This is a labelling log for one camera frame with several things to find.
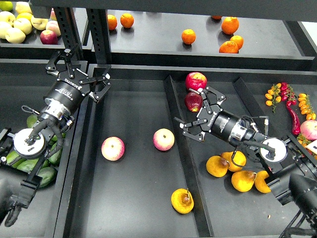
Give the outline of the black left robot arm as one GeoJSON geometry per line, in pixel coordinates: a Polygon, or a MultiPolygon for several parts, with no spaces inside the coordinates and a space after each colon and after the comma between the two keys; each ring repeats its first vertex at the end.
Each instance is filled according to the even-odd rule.
{"type": "Polygon", "coordinates": [[[21,210],[27,209],[40,187],[42,178],[38,175],[45,160],[59,152],[64,145],[63,133],[67,132],[74,122],[74,113],[86,97],[98,103],[110,89],[108,64],[101,76],[89,77],[81,70],[74,68],[72,57],[78,52],[78,45],[64,51],[56,51],[46,65],[46,72],[56,76],[56,81],[44,96],[46,106],[40,111],[31,109],[37,122],[31,128],[11,133],[4,129],[1,140],[11,138],[10,147],[23,159],[37,159],[34,168],[21,182],[17,195],[10,196],[0,216],[6,227],[12,226],[21,210]]]}

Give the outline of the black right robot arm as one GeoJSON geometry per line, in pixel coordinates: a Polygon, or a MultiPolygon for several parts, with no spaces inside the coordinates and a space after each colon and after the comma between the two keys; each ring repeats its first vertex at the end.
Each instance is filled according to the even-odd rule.
{"type": "Polygon", "coordinates": [[[230,152],[211,157],[207,171],[214,177],[232,172],[231,184],[238,192],[253,187],[272,193],[281,203],[294,202],[299,211],[281,237],[317,235],[317,164],[296,138],[279,139],[260,132],[254,117],[238,117],[221,107],[226,97],[211,87],[190,88],[199,97],[196,119],[177,118],[182,133],[198,142],[211,134],[233,147],[230,152]]]}

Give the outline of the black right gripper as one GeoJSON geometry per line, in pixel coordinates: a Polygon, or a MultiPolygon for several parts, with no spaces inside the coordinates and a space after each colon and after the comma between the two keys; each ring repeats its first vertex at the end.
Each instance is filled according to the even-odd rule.
{"type": "Polygon", "coordinates": [[[210,86],[207,86],[205,89],[199,88],[197,91],[194,89],[189,90],[202,97],[202,106],[204,107],[200,109],[195,121],[185,122],[178,117],[173,118],[179,123],[182,135],[198,142],[204,141],[206,132],[229,144],[235,144],[236,141],[242,140],[241,119],[220,108],[222,102],[226,100],[224,94],[210,86]],[[210,102],[208,93],[215,95],[215,103],[212,104],[210,102]],[[214,111],[208,114],[207,109],[214,109],[214,111]]]}

